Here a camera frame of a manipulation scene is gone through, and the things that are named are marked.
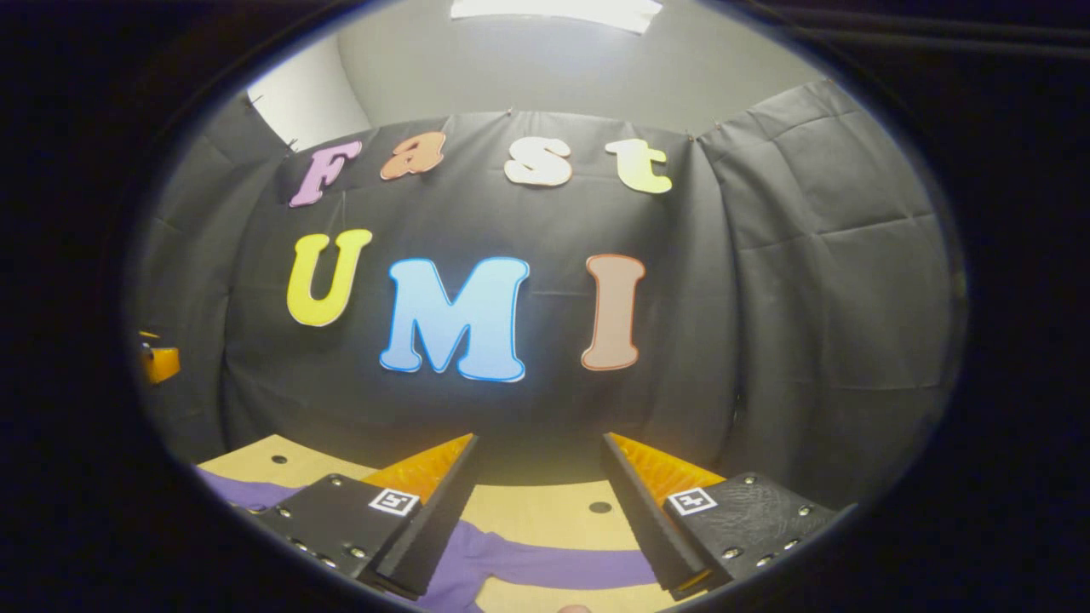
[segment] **table surface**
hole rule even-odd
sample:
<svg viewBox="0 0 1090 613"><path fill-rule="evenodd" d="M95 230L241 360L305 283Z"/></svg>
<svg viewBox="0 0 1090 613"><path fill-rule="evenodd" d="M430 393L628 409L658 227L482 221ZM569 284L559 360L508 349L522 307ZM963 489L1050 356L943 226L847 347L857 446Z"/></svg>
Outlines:
<svg viewBox="0 0 1090 613"><path fill-rule="evenodd" d="M278 464L272 461L272 456L282 456L287 461ZM363 479L376 470L277 435L199 466L229 479L289 488L310 485L334 472ZM596 502L608 503L613 508L607 513L594 513L590 506ZM495 532L508 541L531 545L603 551L640 549L608 481L540 486L476 485L462 512L462 519L484 532ZM495 577L485 581L476 603L485 613L556 613L568 604L583 604L593 613L645 613L677 604L655 584L606 590L566 590L509 584Z"/></svg>

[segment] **blue letter m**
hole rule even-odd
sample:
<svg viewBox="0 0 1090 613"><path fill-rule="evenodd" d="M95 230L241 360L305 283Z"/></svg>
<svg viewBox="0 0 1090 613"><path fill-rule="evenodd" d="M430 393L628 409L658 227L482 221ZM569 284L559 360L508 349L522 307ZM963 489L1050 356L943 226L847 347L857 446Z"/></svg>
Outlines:
<svg viewBox="0 0 1090 613"><path fill-rule="evenodd" d="M420 330L432 368L444 372L468 330L469 348L458 361L462 376L519 381L526 369L514 356L514 303L519 285L529 276L530 266L521 260L482 260L451 302L431 260L396 262L390 266L390 278L397 284L390 346L378 362L392 371L419 371L423 360L413 342Z"/></svg>

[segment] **yellow letter u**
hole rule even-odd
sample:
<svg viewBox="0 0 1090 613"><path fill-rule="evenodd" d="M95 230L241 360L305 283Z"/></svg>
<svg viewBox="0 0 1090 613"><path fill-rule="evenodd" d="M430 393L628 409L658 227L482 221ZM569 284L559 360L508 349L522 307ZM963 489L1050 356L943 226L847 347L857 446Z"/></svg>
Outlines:
<svg viewBox="0 0 1090 613"><path fill-rule="evenodd" d="M329 237L307 235L299 239L295 243L295 263L291 267L291 279L288 280L288 311L296 322L322 327L341 316L348 306L360 251L370 242L371 232L367 230L347 230L337 237L340 254L334 271L332 286L325 298L315 300L311 296L314 268L318 264L318 254L329 245Z"/></svg>

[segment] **ceiling light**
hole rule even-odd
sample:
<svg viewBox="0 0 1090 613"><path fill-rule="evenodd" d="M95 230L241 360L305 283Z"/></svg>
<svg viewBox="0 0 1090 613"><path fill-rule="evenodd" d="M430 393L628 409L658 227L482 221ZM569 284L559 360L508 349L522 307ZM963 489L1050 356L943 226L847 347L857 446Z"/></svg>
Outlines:
<svg viewBox="0 0 1090 613"><path fill-rule="evenodd" d="M643 34L663 8L652 0L455 0L450 19L484 15L570 17Z"/></svg>

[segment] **purple cloth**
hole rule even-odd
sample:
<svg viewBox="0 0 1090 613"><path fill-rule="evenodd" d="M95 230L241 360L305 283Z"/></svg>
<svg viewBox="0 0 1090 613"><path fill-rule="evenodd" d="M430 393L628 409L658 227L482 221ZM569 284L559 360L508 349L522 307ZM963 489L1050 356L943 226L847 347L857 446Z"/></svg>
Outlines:
<svg viewBox="0 0 1090 613"><path fill-rule="evenodd" d="M197 471L220 497L246 508L268 508L302 490L235 481L199 468ZM655 582L651 565L639 550L586 551L526 545L459 521L432 575L427 593L415 604L435 613L483 613L474 601L491 576L511 584L570 590Z"/></svg>

